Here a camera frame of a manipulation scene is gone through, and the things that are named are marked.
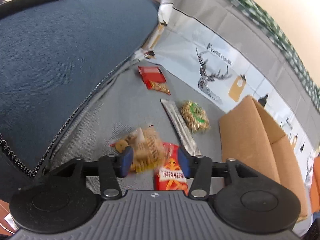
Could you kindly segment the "silver foil snack packet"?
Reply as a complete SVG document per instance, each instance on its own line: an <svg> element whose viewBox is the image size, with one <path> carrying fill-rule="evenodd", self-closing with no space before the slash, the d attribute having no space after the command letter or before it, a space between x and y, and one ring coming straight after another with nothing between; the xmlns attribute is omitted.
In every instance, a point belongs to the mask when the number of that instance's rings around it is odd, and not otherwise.
<svg viewBox="0 0 320 240"><path fill-rule="evenodd" d="M161 99L160 102L169 116L184 149L193 157L201 155L201 152L176 104L167 99Z"/></svg>

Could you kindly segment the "clear bag of crackers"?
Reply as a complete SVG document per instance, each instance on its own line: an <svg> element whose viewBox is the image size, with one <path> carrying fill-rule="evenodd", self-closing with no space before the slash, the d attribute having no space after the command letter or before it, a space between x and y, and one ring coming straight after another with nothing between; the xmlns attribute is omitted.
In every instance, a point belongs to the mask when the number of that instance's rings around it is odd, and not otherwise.
<svg viewBox="0 0 320 240"><path fill-rule="evenodd" d="M123 153L127 146L132 147L133 161L130 166L132 173L156 169L162 166L168 157L163 141L153 124L138 127L121 138L112 140L109 146L118 153Z"/></svg>

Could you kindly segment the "red gold snack packet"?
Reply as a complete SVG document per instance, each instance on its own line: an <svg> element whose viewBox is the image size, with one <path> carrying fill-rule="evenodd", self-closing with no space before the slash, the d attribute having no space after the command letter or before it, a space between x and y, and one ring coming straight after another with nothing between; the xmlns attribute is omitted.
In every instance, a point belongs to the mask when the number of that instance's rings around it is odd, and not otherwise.
<svg viewBox="0 0 320 240"><path fill-rule="evenodd" d="M147 89L170 95L167 80L159 67L138 67L141 78Z"/></svg>

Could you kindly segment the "orange red snack packet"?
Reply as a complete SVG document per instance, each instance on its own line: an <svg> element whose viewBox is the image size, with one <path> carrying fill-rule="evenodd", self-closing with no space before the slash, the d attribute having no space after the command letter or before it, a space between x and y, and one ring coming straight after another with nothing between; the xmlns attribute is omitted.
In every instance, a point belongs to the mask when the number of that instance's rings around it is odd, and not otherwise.
<svg viewBox="0 0 320 240"><path fill-rule="evenodd" d="M168 157L165 163L155 171L154 188L156 191L182 190L187 195L187 179L181 170L177 156L179 146L168 142L164 142L163 146Z"/></svg>

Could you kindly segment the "brown cardboard box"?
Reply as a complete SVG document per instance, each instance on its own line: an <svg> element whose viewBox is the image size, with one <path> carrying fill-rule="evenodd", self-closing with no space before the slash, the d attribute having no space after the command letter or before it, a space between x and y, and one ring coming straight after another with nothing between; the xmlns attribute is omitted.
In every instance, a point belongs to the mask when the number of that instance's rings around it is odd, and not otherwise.
<svg viewBox="0 0 320 240"><path fill-rule="evenodd" d="M286 133L251 96L219 120L222 159L234 158L291 190L299 199L298 220L308 217L302 174Z"/></svg>

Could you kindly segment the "orange pillow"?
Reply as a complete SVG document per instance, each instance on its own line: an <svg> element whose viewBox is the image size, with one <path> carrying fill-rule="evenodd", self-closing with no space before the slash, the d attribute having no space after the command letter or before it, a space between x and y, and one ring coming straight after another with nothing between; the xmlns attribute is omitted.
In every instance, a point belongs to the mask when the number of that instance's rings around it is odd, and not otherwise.
<svg viewBox="0 0 320 240"><path fill-rule="evenodd" d="M316 157L313 163L312 183L310 188L310 203L312 213L319 212L320 193L320 157Z"/></svg>

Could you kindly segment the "blue sofa cushion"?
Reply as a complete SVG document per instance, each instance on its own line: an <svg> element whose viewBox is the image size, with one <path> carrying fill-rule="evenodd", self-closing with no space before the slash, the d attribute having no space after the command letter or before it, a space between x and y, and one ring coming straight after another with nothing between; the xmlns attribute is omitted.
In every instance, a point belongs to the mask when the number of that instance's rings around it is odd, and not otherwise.
<svg viewBox="0 0 320 240"><path fill-rule="evenodd" d="M1 20L1 200L32 182L69 123L158 23L153 0L59 0Z"/></svg>

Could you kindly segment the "green checkered cloth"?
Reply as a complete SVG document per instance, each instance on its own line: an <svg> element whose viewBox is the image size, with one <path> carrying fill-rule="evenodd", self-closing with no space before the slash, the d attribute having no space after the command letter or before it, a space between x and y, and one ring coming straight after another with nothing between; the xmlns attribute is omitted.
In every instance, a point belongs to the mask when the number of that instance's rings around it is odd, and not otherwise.
<svg viewBox="0 0 320 240"><path fill-rule="evenodd" d="M310 97L315 109L319 110L319 86L310 77L295 48L272 16L254 0L229 1L278 47Z"/></svg>

